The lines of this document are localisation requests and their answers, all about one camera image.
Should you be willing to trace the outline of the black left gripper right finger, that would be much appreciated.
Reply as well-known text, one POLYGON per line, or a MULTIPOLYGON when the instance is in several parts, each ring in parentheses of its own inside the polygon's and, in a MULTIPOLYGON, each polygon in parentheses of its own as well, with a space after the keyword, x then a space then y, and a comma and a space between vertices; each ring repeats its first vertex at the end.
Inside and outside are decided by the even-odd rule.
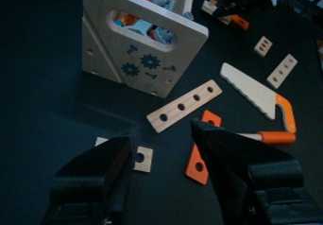
POLYGON ((291 155, 196 119, 190 127, 224 225, 323 225, 291 155))

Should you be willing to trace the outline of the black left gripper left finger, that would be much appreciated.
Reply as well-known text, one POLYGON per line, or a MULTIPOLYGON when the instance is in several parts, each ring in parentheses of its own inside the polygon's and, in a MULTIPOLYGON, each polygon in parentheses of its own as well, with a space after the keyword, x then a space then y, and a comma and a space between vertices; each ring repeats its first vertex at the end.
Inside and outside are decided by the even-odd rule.
POLYGON ((133 145, 130 136, 110 138, 66 163, 40 225, 121 225, 133 145))

